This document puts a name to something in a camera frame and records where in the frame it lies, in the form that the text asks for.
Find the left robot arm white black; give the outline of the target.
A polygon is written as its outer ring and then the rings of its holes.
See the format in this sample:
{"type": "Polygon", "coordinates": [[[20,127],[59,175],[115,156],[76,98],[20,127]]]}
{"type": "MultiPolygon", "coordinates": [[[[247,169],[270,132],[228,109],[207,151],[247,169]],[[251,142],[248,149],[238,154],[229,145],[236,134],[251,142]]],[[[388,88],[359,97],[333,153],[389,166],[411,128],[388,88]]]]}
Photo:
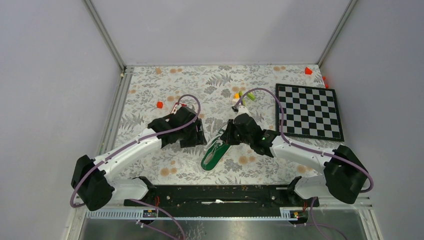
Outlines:
{"type": "Polygon", "coordinates": [[[74,189],[70,205],[86,206],[97,211],[110,201],[136,199],[148,206],[155,192],[140,177],[116,180],[116,176],[137,159],[179,142],[180,148],[206,145],[202,120],[191,108],[183,106],[176,113],[156,118],[134,139],[90,158],[81,156],[75,164],[71,186],[74,189]]]}

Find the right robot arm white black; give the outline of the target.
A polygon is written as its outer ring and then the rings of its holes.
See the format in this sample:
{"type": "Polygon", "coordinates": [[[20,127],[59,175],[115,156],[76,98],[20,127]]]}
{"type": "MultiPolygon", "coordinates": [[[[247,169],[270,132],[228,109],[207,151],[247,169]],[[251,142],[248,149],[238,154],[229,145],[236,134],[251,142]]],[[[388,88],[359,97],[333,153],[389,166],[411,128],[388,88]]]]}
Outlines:
{"type": "Polygon", "coordinates": [[[319,148],[292,140],[277,131],[261,129],[247,113],[229,119],[220,139],[231,146],[246,144],[259,155],[294,161],[319,172],[313,177],[297,177],[290,183],[286,198],[293,206],[313,197],[329,196],[354,204],[370,177],[349,147],[319,148]]]}

